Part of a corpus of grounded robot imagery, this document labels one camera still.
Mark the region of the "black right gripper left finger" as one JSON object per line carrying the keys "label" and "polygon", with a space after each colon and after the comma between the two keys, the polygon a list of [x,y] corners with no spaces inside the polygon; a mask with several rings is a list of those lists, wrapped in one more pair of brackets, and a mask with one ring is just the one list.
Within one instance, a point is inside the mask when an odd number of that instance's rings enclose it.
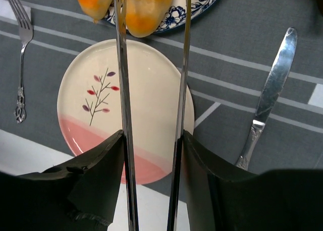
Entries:
{"label": "black right gripper left finger", "polygon": [[46,169],[1,173],[1,230],[107,230],[124,166],[123,132]]}

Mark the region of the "silver metal tongs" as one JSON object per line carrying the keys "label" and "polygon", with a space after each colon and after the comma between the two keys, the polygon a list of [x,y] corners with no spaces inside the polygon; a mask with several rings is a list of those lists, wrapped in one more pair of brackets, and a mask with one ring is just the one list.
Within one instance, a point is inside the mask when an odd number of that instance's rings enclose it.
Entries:
{"label": "silver metal tongs", "polygon": [[[117,57],[119,82],[121,91],[123,144],[125,157],[125,177],[128,201],[128,229],[139,230],[137,192],[135,178],[135,162],[132,134],[131,103],[129,88],[129,73],[126,44],[126,14],[127,0],[114,0],[116,20]],[[188,60],[190,51],[191,0],[186,0],[185,40],[183,51],[183,66],[181,70],[178,111],[176,120],[175,145],[172,167],[172,184],[168,210],[167,230],[176,230],[178,199],[180,189],[181,156],[183,146],[183,128],[188,77]]]}

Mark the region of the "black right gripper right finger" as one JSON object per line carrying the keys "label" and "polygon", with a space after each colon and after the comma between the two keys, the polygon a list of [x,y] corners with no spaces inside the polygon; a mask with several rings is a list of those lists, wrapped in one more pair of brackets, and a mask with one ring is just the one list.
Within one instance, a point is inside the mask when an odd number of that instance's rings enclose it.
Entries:
{"label": "black right gripper right finger", "polygon": [[191,230],[322,230],[322,170],[242,170],[183,134]]}

